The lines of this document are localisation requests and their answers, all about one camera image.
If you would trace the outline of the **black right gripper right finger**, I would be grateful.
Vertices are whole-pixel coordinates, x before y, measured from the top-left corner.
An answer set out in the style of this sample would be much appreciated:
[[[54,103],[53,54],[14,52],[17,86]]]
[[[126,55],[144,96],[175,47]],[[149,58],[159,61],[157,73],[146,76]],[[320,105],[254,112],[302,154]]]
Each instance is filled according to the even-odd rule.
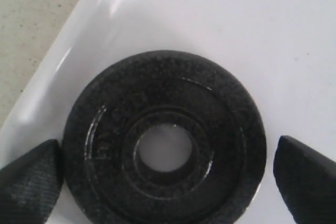
[[[283,135],[275,152],[276,185],[295,223],[335,223],[335,162]]]

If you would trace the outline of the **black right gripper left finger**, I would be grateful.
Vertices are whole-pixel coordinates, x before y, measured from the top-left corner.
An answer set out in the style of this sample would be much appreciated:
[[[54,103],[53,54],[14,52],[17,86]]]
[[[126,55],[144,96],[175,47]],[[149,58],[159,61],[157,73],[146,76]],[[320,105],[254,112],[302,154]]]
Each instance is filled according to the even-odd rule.
[[[1,223],[46,223],[64,183],[62,152],[47,140],[1,169]]]

